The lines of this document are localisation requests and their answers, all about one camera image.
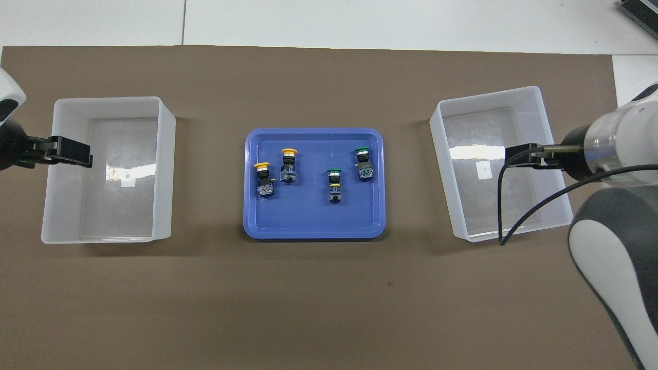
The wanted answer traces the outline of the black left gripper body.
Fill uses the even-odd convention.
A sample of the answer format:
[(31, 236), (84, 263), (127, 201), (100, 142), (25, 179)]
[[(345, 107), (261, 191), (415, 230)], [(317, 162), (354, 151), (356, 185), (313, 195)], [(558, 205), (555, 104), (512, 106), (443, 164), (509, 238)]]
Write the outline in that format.
[(1, 127), (1, 170), (12, 166), (33, 169), (36, 164), (52, 165), (46, 158), (50, 140), (28, 136), (23, 127), (13, 119), (7, 119)]

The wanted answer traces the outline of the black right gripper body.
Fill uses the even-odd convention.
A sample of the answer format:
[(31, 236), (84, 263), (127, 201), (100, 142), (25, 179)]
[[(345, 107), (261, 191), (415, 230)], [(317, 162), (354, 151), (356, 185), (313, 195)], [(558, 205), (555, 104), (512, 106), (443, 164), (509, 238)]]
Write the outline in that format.
[(584, 154), (586, 134), (591, 125), (573, 129), (558, 146), (578, 146), (578, 152), (552, 152), (551, 157), (545, 157), (544, 162), (549, 169), (564, 171), (574, 180), (583, 180), (594, 173), (588, 166)]

